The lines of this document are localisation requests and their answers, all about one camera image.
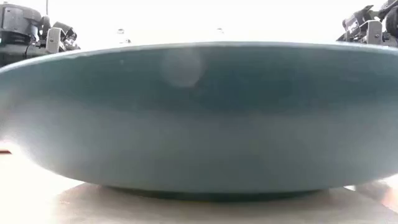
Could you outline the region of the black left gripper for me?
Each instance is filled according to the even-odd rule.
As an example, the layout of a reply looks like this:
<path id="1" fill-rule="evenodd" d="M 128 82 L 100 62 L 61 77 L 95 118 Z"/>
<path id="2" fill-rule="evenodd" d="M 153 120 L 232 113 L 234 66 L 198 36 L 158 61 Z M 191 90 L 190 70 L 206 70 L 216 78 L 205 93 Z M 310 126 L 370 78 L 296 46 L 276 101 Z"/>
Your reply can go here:
<path id="1" fill-rule="evenodd" d="M 72 26 L 61 22 L 51 26 L 49 21 L 44 21 L 40 33 L 40 47 L 44 47 L 47 54 L 80 50 L 80 46 L 75 42 L 77 37 Z"/>

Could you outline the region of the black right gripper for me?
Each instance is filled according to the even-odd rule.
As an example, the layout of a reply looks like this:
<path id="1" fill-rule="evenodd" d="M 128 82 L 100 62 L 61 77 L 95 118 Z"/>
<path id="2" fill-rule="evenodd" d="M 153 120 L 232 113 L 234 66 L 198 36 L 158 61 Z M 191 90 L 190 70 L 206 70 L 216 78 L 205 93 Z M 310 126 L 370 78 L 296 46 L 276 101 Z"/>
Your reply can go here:
<path id="1" fill-rule="evenodd" d="M 387 14 L 387 6 L 376 11 L 372 8 L 373 5 L 367 5 L 343 19 L 342 26 L 345 32 L 337 38 L 337 41 L 386 46 L 382 20 Z"/>

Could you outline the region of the dark teal plate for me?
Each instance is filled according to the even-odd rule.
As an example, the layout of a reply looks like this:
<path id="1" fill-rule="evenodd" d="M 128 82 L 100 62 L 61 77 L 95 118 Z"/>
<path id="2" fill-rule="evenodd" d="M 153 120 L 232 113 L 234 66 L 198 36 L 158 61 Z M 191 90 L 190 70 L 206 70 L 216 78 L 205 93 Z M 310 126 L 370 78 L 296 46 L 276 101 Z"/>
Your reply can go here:
<path id="1" fill-rule="evenodd" d="M 398 48 L 197 42 L 0 68 L 0 141 L 92 184 L 309 192 L 398 174 Z"/>

